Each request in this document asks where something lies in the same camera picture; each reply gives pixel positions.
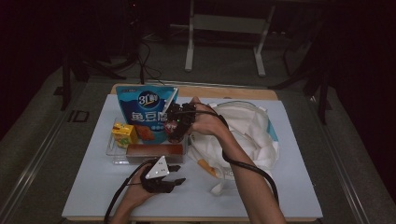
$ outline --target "cable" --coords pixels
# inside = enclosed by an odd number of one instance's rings
[[[142,58],[140,57],[140,54],[138,56],[138,60],[140,62],[140,83],[141,84],[145,84],[145,69],[146,69],[145,67],[146,67],[146,62],[148,61],[149,55],[151,53],[151,48],[143,40],[141,40],[140,43],[148,48],[148,55],[146,56],[144,61],[142,61]]]
[[[149,70],[148,69],[150,69],[150,70],[153,70],[154,72],[157,72],[159,75],[158,76],[153,76],[150,72],[149,72]],[[161,77],[162,75],[163,75],[163,72],[162,71],[160,71],[160,70],[158,70],[158,69],[155,69],[155,68],[151,68],[151,67],[149,67],[149,66],[145,66],[145,71],[148,73],[148,75],[152,78],[152,79],[156,79],[156,80],[158,80],[158,78],[159,77]]]
[[[277,195],[277,189],[276,189],[275,181],[274,181],[274,179],[273,179],[271,176],[269,176],[264,170],[258,168],[257,166],[253,166],[253,165],[250,165],[250,164],[241,162],[241,161],[234,161],[234,160],[230,159],[230,158],[225,154],[224,151],[222,151],[222,157],[223,157],[223,159],[224,159],[225,161],[229,162],[230,164],[233,164],[233,165],[236,165],[236,166],[239,166],[239,167],[248,169],[248,170],[253,171],[253,172],[255,172],[255,173],[259,174],[259,175],[262,175],[262,176],[270,183],[271,188],[272,188],[272,191],[273,191],[273,193],[274,193],[274,197],[275,197],[275,199],[276,199],[276,202],[277,202],[277,204],[279,204],[279,198],[278,198],[278,195]]]

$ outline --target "yellow package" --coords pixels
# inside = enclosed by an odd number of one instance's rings
[[[119,147],[128,147],[138,141],[134,125],[115,122],[111,132]]]

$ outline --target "person's left hand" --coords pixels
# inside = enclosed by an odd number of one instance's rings
[[[122,198],[121,203],[124,203],[124,205],[127,205],[130,209],[136,208],[156,194],[147,192],[145,189],[143,189],[140,182],[140,176],[147,166],[148,165],[140,168],[140,170],[138,170],[137,173],[132,177],[130,185]]]

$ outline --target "clear plastic tray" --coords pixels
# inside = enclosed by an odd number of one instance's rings
[[[115,118],[114,122],[125,122],[125,120],[124,120],[124,118]],[[166,141],[163,142],[163,144],[174,145],[174,144],[168,143]],[[186,155],[187,148],[188,148],[187,137],[185,137],[183,139],[183,141],[181,141],[179,144],[182,145],[182,148],[183,148],[182,155],[180,155],[180,154],[166,154],[166,155],[154,154],[153,155],[152,153],[150,153],[149,155],[141,154],[138,156],[130,156],[130,155],[127,155],[126,148],[119,147],[117,145],[117,143],[113,137],[113,134],[111,134],[111,129],[109,129],[109,139],[108,139],[108,144],[107,144],[107,148],[106,148],[106,154],[107,154],[107,156],[112,157],[114,164],[141,164],[144,161],[158,159],[161,156],[165,156],[166,162],[168,162],[168,163],[183,163],[184,156]]]

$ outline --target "snack bag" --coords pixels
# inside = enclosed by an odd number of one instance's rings
[[[160,144],[167,139],[163,107],[174,87],[118,86],[116,91],[126,122],[134,125],[144,144]]]

